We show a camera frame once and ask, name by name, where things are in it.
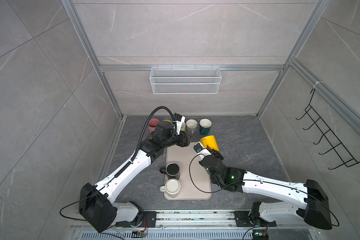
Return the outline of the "grey mug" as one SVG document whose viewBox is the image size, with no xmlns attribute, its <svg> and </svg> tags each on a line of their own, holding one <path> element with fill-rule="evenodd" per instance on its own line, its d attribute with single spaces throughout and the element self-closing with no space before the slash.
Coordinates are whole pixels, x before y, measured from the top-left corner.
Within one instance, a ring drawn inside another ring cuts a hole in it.
<svg viewBox="0 0 360 240">
<path fill-rule="evenodd" d="M 194 134 L 197 130 L 198 122 L 194 119 L 189 119 L 186 121 L 186 132 L 189 134 Z"/>
</svg>

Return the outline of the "dark green mug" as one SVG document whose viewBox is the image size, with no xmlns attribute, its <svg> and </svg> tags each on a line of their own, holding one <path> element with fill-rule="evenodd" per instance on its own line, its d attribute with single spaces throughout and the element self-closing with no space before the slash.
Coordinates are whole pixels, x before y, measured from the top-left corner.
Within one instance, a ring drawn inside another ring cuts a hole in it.
<svg viewBox="0 0 360 240">
<path fill-rule="evenodd" d="M 209 119 L 201 119 L 199 125 L 200 134 L 202 136 L 207 136 L 210 133 L 212 122 Z"/>
</svg>

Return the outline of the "light green mug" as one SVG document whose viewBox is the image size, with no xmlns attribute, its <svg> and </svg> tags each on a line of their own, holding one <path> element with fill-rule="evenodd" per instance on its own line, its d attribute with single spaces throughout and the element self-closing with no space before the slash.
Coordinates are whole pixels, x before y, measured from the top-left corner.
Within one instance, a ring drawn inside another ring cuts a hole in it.
<svg viewBox="0 0 360 240">
<path fill-rule="evenodd" d="M 186 123 L 185 122 L 183 122 L 182 125 L 181 125 L 181 131 L 182 132 L 186 131 Z"/>
</svg>

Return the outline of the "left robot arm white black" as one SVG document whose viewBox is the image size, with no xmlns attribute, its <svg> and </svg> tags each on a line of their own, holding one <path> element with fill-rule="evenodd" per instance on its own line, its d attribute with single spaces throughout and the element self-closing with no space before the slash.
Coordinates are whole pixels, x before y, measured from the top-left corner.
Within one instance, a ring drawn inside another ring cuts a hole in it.
<svg viewBox="0 0 360 240">
<path fill-rule="evenodd" d="M 159 110 L 167 111 L 171 115 L 171 121 L 159 123 L 146 139 L 141 133 L 135 151 L 123 164 L 96 184 L 85 184 L 80 191 L 80 199 L 76 202 L 79 205 L 78 212 L 83 217 L 82 220 L 88 222 L 98 233 L 119 223 L 138 226 L 143 220 L 143 208 L 133 201 L 117 203 L 116 198 L 166 148 L 187 147 L 190 144 L 190 135 L 181 130 L 186 121 L 184 116 L 160 106 L 151 112 L 148 120 Z"/>
</svg>

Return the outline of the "pink mug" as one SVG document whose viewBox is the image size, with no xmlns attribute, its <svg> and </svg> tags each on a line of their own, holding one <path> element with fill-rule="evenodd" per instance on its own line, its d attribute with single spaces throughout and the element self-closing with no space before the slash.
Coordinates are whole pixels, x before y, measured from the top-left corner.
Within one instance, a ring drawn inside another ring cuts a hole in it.
<svg viewBox="0 0 360 240">
<path fill-rule="evenodd" d="M 150 119 L 148 122 L 149 130 L 150 132 L 154 132 L 156 129 L 156 126 L 160 123 L 159 119 Z"/>
</svg>

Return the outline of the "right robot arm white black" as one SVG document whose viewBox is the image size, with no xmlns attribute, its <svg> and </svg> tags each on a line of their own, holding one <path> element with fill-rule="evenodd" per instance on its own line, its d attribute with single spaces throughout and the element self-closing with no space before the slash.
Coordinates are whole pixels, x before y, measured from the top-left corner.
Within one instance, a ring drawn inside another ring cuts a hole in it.
<svg viewBox="0 0 360 240">
<path fill-rule="evenodd" d="M 276 222 L 278 218 L 291 214 L 322 230 L 331 230 L 340 225 L 332 223 L 335 215 L 330 210 L 328 196 L 318 182 L 306 180 L 305 183 L 291 183 L 265 178 L 244 169 L 225 166 L 219 151 L 203 147 L 201 143 L 197 143 L 194 150 L 211 183 L 221 190 L 257 194 L 277 200 L 275 207 L 254 203 L 251 211 L 253 222 Z"/>
</svg>

